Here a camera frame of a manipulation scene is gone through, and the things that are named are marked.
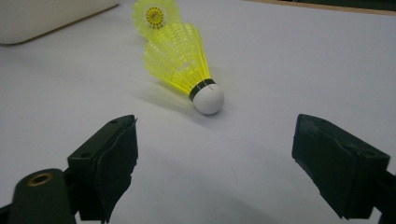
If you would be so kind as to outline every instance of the shuttlecock center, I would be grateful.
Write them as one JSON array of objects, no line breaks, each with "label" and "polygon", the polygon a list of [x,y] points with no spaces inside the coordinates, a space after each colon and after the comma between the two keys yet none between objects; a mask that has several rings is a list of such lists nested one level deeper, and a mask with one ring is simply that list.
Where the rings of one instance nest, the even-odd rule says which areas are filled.
[{"label": "shuttlecock center", "polygon": [[224,93],[218,84],[209,84],[195,94],[192,103],[203,114],[215,114],[224,104]]}]

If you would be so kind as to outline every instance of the shuttlecock cork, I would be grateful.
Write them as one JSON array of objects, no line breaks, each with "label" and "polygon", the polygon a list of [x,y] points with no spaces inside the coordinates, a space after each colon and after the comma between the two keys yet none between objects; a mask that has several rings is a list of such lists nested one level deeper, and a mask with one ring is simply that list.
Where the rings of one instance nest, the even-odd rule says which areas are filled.
[{"label": "shuttlecock cork", "polygon": [[139,0],[133,18],[148,40],[143,56],[148,72],[189,95],[201,113],[217,113],[223,91],[209,74],[198,29],[181,22],[175,1]]}]

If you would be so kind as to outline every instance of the white surface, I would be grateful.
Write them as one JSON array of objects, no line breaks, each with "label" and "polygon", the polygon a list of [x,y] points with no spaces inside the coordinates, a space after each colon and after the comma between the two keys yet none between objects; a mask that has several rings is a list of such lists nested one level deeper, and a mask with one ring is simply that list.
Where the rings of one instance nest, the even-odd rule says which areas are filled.
[{"label": "white surface", "polygon": [[201,31],[227,99],[215,116],[143,67],[126,2],[0,47],[0,204],[111,119],[135,114],[139,161],[110,223],[377,223],[340,220],[291,158],[297,115],[388,153],[396,172],[396,18],[243,1],[177,1]]},{"label": "white surface", "polygon": [[0,44],[16,44],[91,16],[118,0],[0,1]]},{"label": "white surface", "polygon": [[192,102],[199,112],[207,115],[215,114],[224,104],[224,92],[218,84],[210,84],[199,90]]}]

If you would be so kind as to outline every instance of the white shuttlecock tip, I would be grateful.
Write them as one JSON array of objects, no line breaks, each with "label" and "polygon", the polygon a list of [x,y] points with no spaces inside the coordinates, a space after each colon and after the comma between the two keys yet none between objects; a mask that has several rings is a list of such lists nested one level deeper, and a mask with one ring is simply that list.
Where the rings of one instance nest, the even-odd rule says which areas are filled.
[{"label": "white shuttlecock tip", "polygon": [[203,114],[215,114],[224,104],[224,93],[211,78],[198,83],[190,93],[195,108]]}]

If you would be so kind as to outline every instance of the tabletop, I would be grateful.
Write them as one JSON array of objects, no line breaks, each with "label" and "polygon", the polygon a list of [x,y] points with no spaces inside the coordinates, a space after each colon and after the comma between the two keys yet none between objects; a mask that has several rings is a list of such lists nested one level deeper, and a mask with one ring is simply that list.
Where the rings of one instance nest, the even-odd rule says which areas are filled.
[{"label": "tabletop", "polygon": [[308,114],[389,154],[395,174],[396,17],[177,0],[225,94],[204,116],[145,69],[133,3],[0,47],[0,206],[24,176],[64,170],[105,123],[134,114],[139,160],[110,223],[377,223],[377,210],[340,219],[291,149]]}]

